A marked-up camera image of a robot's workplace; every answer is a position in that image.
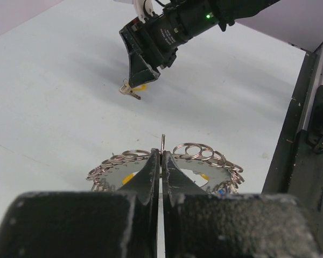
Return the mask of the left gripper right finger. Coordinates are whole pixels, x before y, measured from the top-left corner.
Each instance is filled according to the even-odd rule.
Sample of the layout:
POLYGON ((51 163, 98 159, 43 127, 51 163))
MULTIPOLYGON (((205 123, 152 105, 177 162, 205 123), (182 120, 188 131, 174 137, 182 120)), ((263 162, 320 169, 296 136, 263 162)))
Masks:
POLYGON ((163 178, 167 257, 323 257, 307 211, 290 195, 203 191, 163 178))

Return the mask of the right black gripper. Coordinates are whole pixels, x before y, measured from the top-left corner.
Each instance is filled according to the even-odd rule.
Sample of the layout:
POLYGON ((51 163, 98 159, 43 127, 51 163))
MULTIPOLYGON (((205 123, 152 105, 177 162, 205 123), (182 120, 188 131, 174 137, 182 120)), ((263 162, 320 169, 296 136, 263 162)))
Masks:
POLYGON ((120 30, 128 52, 128 82, 132 88, 156 81, 158 67, 172 65, 178 46, 188 42, 187 20, 185 6, 165 6, 158 18, 143 24, 136 17, 120 30))

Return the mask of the round metal keyring organiser disc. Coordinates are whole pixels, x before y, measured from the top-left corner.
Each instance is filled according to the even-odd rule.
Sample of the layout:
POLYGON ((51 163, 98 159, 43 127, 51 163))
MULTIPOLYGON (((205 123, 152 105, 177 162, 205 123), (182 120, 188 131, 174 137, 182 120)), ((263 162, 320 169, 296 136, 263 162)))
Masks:
MULTIPOLYGON (((209 194, 236 194, 244 183, 243 168, 206 144, 186 142, 168 152, 165 149, 165 138, 162 137, 156 155, 160 178, 170 178, 171 172, 177 171, 209 194)), ((151 156, 150 150, 142 149, 113 154, 93 168, 86 180, 92 182, 92 191, 116 191, 147 167, 151 156)))

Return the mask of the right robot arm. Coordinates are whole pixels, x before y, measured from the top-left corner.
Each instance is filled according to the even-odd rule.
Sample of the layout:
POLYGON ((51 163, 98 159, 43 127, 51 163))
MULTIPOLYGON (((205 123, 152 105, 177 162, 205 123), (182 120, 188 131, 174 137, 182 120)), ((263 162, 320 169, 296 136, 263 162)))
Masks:
POLYGON ((119 34, 129 57, 127 84, 136 88, 156 81, 159 69, 171 67, 178 47, 214 26, 225 31, 238 19, 257 15, 275 4, 261 0, 193 0, 162 4, 158 15, 151 1, 134 1, 137 17, 119 34))

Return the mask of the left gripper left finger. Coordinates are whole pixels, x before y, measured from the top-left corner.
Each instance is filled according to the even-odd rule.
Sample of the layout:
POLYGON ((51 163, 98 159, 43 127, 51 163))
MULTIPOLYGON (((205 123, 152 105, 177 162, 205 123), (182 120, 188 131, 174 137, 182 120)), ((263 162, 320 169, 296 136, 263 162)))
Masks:
POLYGON ((156 257, 160 154, 117 191, 27 192, 0 225, 0 257, 156 257))

